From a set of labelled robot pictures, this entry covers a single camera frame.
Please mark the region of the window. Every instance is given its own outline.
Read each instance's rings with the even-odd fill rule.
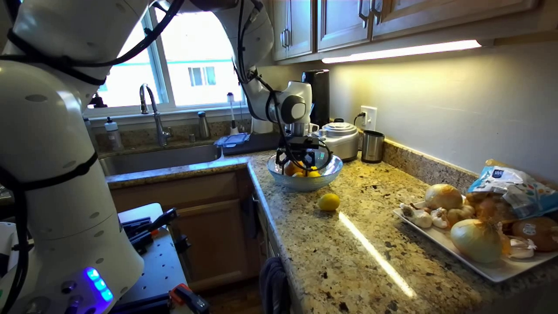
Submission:
[[[148,11],[122,52],[145,37],[143,28],[153,28],[152,21],[162,18],[164,12]],[[234,93],[235,101],[241,101],[242,89],[232,59],[228,37],[214,14],[178,14],[157,42],[134,59],[112,68],[106,84],[98,91],[108,105],[103,115],[110,110],[136,114],[141,84],[152,87],[157,105],[164,110],[223,108],[228,107],[227,93]]]

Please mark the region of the wooden cabinet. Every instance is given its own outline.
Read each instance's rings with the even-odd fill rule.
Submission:
[[[195,291],[256,277],[263,264],[258,239],[249,232],[251,182],[246,173],[113,189],[118,211],[160,202],[174,208],[173,236],[186,236],[190,248],[180,255]]]
[[[499,18],[535,7],[537,0],[375,0],[373,39]]]
[[[288,59],[316,49],[316,0],[272,0],[274,58]]]
[[[371,0],[317,0],[317,51],[370,42]]]

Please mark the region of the upper cabinet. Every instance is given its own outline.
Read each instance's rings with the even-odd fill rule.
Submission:
[[[288,59],[316,49],[316,0],[270,0],[274,23],[274,58]]]
[[[375,0],[371,37],[410,35],[535,7],[537,0]]]
[[[371,0],[317,0],[317,51],[370,40]]]

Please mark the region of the coffee maker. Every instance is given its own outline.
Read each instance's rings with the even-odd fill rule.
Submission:
[[[312,70],[302,73],[302,82],[312,86],[310,122],[317,126],[329,124],[329,72]]]

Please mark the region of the kitchen sink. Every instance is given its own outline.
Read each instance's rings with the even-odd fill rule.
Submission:
[[[195,145],[181,148],[160,148],[152,152],[132,152],[105,155],[99,159],[106,176],[174,168],[216,161],[220,150],[214,145]]]

